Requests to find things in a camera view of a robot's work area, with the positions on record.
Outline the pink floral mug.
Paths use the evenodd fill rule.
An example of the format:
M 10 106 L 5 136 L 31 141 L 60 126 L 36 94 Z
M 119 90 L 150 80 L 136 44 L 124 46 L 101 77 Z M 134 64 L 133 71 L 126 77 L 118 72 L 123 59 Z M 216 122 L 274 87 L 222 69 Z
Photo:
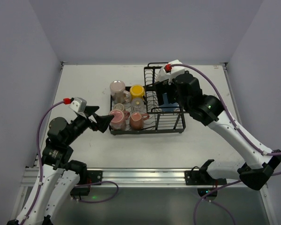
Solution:
M 109 115 L 114 116 L 110 122 L 110 127 L 113 130 L 125 130 L 126 129 L 126 120 L 130 116 L 130 113 L 128 111 L 114 109 L 109 112 Z

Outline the blue plastic cup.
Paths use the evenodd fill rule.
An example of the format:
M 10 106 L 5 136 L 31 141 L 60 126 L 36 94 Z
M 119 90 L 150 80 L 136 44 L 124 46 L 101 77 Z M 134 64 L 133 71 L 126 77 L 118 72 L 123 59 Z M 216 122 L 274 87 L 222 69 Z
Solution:
M 172 111 L 176 110 L 177 108 L 179 108 L 179 104 L 178 103 L 169 103 L 168 98 L 167 98 L 167 94 L 164 93 L 163 94 L 163 104 L 159 105 L 159 107 L 164 112 L 172 112 Z

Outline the speckled small ceramic cup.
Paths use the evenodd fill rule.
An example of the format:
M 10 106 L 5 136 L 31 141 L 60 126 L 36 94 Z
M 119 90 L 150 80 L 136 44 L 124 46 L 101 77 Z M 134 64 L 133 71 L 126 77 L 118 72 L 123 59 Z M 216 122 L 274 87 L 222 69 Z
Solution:
M 123 111 L 123 112 L 126 110 L 125 106 L 124 106 L 122 103 L 117 103 L 117 104 L 115 104 L 114 107 L 113 107 L 113 109 L 114 109 L 114 110 L 121 110 L 121 111 Z

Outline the clear glass cup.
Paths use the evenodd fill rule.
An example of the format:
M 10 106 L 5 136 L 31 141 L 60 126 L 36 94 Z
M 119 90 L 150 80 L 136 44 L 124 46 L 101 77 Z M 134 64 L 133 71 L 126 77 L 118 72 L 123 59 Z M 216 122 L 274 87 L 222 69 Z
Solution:
M 140 97 L 136 97 L 131 101 L 131 112 L 135 113 L 144 113 L 145 112 L 145 104 L 144 100 Z

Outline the dusty pink faceted mug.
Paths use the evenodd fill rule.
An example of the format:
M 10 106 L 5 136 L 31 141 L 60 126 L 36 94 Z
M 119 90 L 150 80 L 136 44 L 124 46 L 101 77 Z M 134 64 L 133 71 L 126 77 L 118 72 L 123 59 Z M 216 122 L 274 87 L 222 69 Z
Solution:
M 144 121 L 149 119 L 149 114 L 147 113 L 132 113 L 129 125 L 132 130 L 141 130 L 144 128 Z

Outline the tall beige pink mug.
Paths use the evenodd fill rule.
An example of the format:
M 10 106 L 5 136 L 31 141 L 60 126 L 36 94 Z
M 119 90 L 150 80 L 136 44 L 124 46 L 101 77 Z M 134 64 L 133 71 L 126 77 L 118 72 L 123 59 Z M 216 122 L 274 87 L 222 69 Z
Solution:
M 116 104 L 126 104 L 132 100 L 130 92 L 126 90 L 126 85 L 121 80 L 115 80 L 110 84 L 110 92 L 112 100 Z

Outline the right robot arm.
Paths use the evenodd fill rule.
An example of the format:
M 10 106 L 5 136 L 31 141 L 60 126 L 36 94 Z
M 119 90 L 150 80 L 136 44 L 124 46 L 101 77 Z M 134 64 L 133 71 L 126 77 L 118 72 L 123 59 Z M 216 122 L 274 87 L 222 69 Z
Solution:
M 203 94 L 196 77 L 188 71 L 175 78 L 158 74 L 154 87 L 160 105 L 166 94 L 170 103 L 177 102 L 194 120 L 219 134 L 244 159 L 243 165 L 210 159 L 200 168 L 198 177 L 203 181 L 240 180 L 253 190 L 260 190 L 267 183 L 281 162 L 281 151 L 261 144 L 224 110 L 217 97 Z

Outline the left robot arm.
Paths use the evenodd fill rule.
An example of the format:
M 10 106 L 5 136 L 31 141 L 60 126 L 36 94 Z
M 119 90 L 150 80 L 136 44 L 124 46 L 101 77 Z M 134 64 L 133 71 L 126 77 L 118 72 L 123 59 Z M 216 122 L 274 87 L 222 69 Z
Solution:
M 76 111 L 77 117 L 70 123 L 62 117 L 50 122 L 36 182 L 22 211 L 9 225 L 51 225 L 75 186 L 97 184 L 89 179 L 85 163 L 70 159 L 70 145 L 88 128 L 102 133 L 107 130 L 114 116 L 99 116 L 98 109 L 86 106 Z

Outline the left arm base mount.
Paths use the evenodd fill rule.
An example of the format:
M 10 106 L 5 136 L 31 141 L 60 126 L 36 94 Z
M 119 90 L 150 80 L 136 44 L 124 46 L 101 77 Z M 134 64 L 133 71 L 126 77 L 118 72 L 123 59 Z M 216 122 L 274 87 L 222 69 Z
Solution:
M 84 175 L 82 181 L 78 183 L 78 185 L 82 184 L 91 184 L 102 181 L 103 171 L 101 170 L 87 170 L 86 175 Z M 88 196 L 90 193 L 91 186 L 85 187 L 74 187 L 71 192 L 70 196 L 75 198 L 81 199 L 82 196 Z

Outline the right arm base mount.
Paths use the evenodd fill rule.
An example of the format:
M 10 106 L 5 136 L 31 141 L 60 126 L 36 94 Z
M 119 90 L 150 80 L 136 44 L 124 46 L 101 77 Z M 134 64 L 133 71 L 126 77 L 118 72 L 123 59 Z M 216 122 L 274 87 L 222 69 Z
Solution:
M 197 188 L 200 197 L 216 189 L 219 185 L 227 184 L 226 179 L 214 179 L 207 173 L 207 168 L 212 162 L 214 162 L 214 159 L 209 159 L 201 167 L 195 166 L 191 170 L 184 171 L 184 179 L 187 186 L 206 186 L 204 188 Z

